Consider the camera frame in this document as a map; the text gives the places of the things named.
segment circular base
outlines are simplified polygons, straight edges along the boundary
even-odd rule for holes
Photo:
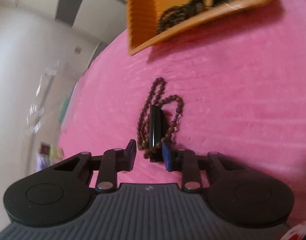
[[[281,223],[294,205],[294,196],[288,186],[255,172],[218,179],[209,188],[207,200],[218,215],[244,227]]]
[[[77,217],[88,206],[90,189],[67,171],[41,171],[11,185],[4,194],[10,219],[47,227]]]

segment orange tray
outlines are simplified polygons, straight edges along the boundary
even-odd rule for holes
[[[201,23],[214,20],[224,15],[241,10],[258,7],[269,0],[237,0],[223,3],[205,12],[193,16],[160,34],[156,34],[160,15],[171,6],[182,5],[190,0],[128,0],[128,51],[132,56],[141,50],[171,36],[197,26]]]

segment gray ribbed platform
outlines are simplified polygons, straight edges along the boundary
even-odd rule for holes
[[[229,224],[205,205],[199,195],[176,184],[122,184],[117,192],[98,195],[75,220],[52,228],[17,223],[0,240],[276,240],[286,225],[265,229]]]

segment pink fabric surface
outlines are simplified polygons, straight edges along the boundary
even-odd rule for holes
[[[136,139],[136,123],[156,77],[185,106],[180,147],[218,151],[273,175],[294,191],[294,224],[306,219],[306,0],[269,5],[202,25],[133,57],[122,33],[94,60],[66,132],[66,157],[101,155]],[[165,110],[175,113],[175,105]],[[138,151],[119,182],[179,182]]]

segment green object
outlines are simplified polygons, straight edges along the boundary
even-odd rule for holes
[[[62,108],[61,108],[61,112],[58,118],[59,123],[62,123],[64,117],[65,117],[65,113],[66,110],[68,109],[69,103],[70,103],[70,97],[66,97],[66,99],[63,102]]]

